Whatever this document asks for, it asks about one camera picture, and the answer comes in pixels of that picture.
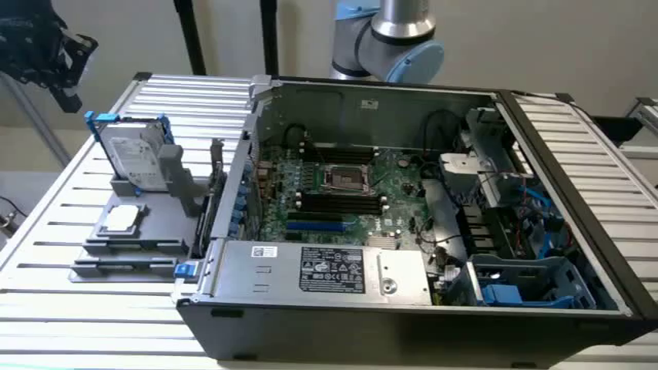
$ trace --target capacitor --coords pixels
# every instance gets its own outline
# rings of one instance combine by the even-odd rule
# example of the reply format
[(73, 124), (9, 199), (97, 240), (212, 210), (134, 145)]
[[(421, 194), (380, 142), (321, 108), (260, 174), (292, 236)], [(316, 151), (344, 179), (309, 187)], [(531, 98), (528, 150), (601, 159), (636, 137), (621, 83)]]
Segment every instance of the capacitor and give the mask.
[(238, 210), (233, 210), (230, 213), (230, 222), (238, 222), (242, 219), (242, 213)]
[(246, 195), (249, 193), (249, 188), (244, 185), (240, 185), (237, 187), (237, 194), (238, 195)]
[(397, 160), (397, 167), (398, 168), (406, 168), (408, 166), (409, 166), (408, 160)]
[(233, 208), (234, 208), (236, 210), (244, 210), (244, 208), (246, 208), (246, 198), (244, 198), (244, 197), (237, 197), (237, 198), (234, 199), (234, 206), (233, 206)]
[(401, 191), (404, 192), (404, 194), (410, 195), (410, 192), (413, 191), (413, 184), (402, 183), (401, 184)]

